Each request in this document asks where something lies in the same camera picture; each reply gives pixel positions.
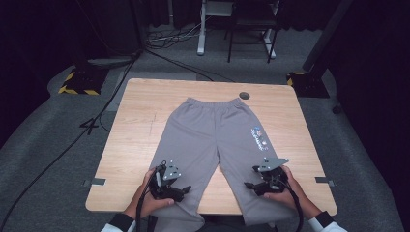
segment table leg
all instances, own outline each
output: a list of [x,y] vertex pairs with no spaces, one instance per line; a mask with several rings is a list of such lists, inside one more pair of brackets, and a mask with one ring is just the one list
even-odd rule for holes
[[[274,11],[275,15],[277,14],[278,7],[279,7],[279,1],[276,1],[275,4],[272,5],[272,11]],[[265,43],[266,49],[268,50],[268,54],[269,54],[269,51],[271,50],[271,45],[270,45],[270,43],[271,43],[271,39],[270,39],[271,32],[272,32],[272,30],[269,29],[266,32],[265,37],[263,38],[263,42]],[[277,55],[275,54],[275,50],[273,50],[272,55],[271,55],[271,59],[275,59],[276,57],[277,57]]]
[[206,1],[202,0],[202,9],[201,9],[201,30],[199,32],[199,41],[198,41],[198,50],[196,54],[204,55],[205,53],[205,15],[206,15]]

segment human hand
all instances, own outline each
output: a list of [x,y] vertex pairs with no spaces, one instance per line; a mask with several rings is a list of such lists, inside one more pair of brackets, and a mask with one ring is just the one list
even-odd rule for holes
[[[142,195],[142,191],[144,190],[145,186],[148,184],[148,181],[150,180],[151,175],[154,173],[155,168],[149,170],[147,173],[145,173],[144,180],[142,184],[138,187],[138,189],[135,192],[135,195],[132,198],[132,201],[130,202],[130,205],[127,207],[127,209],[124,211],[124,214],[130,216],[131,218],[135,219],[136,218],[136,207],[138,205],[138,200]],[[142,204],[142,210],[141,210],[141,218],[145,218],[148,215],[150,215],[152,212],[154,212],[157,209],[173,205],[174,200],[170,198],[165,198],[165,199],[159,199],[156,200],[151,192],[148,192],[145,195],[144,198],[144,204]]]
[[[311,219],[319,215],[321,211],[305,195],[305,192],[302,189],[301,185],[299,185],[295,178],[293,178],[292,172],[290,171],[289,167],[283,165],[281,168],[287,175],[287,182],[289,183],[289,186],[292,188],[292,190],[296,193],[296,195],[299,198],[299,202],[301,204],[302,211],[304,212],[304,216],[307,219]],[[266,192],[263,196],[265,198],[281,202],[287,207],[296,211],[295,201],[287,188],[282,193]]]

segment black base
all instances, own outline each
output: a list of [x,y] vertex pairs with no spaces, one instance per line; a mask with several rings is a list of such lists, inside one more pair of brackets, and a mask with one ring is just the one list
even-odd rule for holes
[[[253,170],[259,172],[259,166],[254,166]],[[287,175],[281,167],[277,167],[271,171],[260,172],[264,182],[254,185],[252,183],[244,182],[248,189],[253,189],[256,195],[260,196],[265,192],[281,193],[287,185]]]
[[[157,166],[156,172],[153,173],[153,177],[150,183],[148,183],[151,194],[156,199],[172,198],[176,202],[181,202],[184,199],[184,195],[190,191],[190,186],[185,187],[183,189],[173,188],[171,185],[177,179],[171,179],[171,180],[165,181],[163,178],[167,168],[168,167],[165,165],[165,163],[162,163],[159,166]],[[160,185],[158,185],[157,173],[160,174],[160,180],[161,180]]]
[[109,70],[72,69],[59,93],[99,95]]
[[291,72],[286,76],[287,84],[295,89],[298,98],[328,99],[329,93],[323,81],[312,78],[309,73]]

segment sweatpants leg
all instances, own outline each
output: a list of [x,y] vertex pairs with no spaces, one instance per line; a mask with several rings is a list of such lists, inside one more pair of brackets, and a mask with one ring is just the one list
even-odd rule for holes
[[257,117],[239,99],[232,107],[220,109],[216,118],[216,140],[220,168],[239,203],[246,225],[292,218],[294,212],[279,203],[257,196],[244,182],[261,183],[253,171],[264,157],[277,157],[274,146]]
[[173,161],[182,176],[172,185],[191,186],[182,202],[157,210],[156,231],[196,231],[204,224],[197,213],[199,201],[217,168],[219,158],[215,140],[215,110],[188,99],[169,117],[151,167],[163,160]]
[[191,189],[182,202],[153,213],[159,217],[156,231],[196,231],[203,225],[204,219],[196,211],[218,163],[246,225],[294,216],[244,184],[260,183],[252,167],[264,157],[276,156],[259,120],[239,99],[215,103],[188,99],[170,115],[151,167],[172,160],[182,173],[172,186]]

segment wooden table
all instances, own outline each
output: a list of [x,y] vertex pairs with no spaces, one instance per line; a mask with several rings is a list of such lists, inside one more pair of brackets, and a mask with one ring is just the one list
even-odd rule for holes
[[[96,178],[104,186],[92,186],[86,207],[95,212],[123,211],[142,182],[156,152],[171,112],[188,97],[204,102],[243,100],[259,118],[279,158],[300,182],[307,196],[331,215],[337,207],[324,177],[301,107],[292,87],[245,83],[131,79],[126,87]],[[199,214],[240,215],[238,203],[220,168],[202,196]]]

